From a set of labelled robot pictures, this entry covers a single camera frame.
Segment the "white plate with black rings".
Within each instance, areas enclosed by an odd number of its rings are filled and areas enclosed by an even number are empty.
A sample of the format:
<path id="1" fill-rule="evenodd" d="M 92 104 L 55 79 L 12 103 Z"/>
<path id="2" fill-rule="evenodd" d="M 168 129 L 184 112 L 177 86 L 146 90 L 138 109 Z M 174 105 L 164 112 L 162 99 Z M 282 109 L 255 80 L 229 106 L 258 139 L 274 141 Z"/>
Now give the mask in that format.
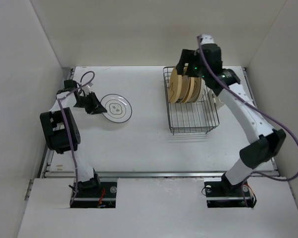
<path id="1" fill-rule="evenodd" d="M 133 114 L 130 102 L 121 95 L 108 94 L 100 102 L 107 110 L 107 112 L 102 113 L 103 116 L 113 123 L 125 123 Z"/>

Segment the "cream plate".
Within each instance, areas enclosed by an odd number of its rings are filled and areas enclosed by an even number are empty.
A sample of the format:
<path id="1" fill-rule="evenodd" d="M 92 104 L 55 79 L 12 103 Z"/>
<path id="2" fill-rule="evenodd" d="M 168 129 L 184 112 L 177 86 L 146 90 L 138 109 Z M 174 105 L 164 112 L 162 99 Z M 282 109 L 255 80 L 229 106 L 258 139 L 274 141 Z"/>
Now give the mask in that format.
<path id="1" fill-rule="evenodd" d="M 195 103 L 202 99 L 205 89 L 205 82 L 202 78 L 194 78 L 194 89 L 189 103 Z"/>

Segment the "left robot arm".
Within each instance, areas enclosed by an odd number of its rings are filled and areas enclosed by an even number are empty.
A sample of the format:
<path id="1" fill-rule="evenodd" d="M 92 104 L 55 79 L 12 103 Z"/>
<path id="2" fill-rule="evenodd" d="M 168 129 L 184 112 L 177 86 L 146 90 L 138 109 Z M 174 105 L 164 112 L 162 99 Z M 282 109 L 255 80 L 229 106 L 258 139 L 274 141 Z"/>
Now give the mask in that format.
<path id="1" fill-rule="evenodd" d="M 40 114 L 40 122 L 48 148 L 57 154 L 66 155 L 73 162 L 75 182 L 70 188 L 74 195 L 87 193 L 94 197 L 101 192 L 101 182 L 87 159 L 78 154 L 81 135 L 72 114 L 73 108 L 84 109 L 88 115 L 107 112 L 88 86 L 66 80 L 64 89 L 57 92 L 52 108 Z"/>

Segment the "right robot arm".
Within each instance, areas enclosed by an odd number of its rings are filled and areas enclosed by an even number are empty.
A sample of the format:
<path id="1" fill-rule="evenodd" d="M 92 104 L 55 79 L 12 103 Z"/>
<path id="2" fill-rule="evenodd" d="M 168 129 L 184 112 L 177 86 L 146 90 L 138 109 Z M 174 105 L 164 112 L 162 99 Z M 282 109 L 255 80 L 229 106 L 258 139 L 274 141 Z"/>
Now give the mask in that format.
<path id="1" fill-rule="evenodd" d="M 240 78 L 232 69 L 223 67 L 221 56 L 220 47 L 214 43 L 202 45 L 201 51 L 183 49 L 176 70 L 179 75 L 203 79 L 230 109 L 246 135 L 248 146 L 240 150 L 236 163 L 221 178 L 221 192 L 232 195 L 254 170 L 277 155 L 286 133 L 276 130 L 256 111 Z"/>

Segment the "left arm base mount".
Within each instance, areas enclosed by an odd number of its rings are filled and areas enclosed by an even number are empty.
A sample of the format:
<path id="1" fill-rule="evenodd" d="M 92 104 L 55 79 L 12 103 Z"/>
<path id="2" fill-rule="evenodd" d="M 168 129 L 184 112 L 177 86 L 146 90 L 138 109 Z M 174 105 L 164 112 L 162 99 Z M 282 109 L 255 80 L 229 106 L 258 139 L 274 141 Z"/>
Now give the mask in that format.
<path id="1" fill-rule="evenodd" d="M 71 208 L 116 208 L 116 181 L 103 181 L 99 184 L 91 180 L 80 181 L 76 196 L 74 196 L 75 187 L 70 186 L 70 188 L 73 190 Z"/>

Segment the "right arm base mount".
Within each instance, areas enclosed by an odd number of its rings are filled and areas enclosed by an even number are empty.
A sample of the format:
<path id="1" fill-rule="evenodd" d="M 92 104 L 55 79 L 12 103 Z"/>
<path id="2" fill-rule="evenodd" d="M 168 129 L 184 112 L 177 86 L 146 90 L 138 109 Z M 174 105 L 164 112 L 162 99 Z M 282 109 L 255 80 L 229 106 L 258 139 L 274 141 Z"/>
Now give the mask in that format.
<path id="1" fill-rule="evenodd" d="M 205 181 L 201 193 L 206 196 L 208 208 L 254 208 L 257 198 L 250 186 L 243 186 L 226 191 L 220 181 Z"/>

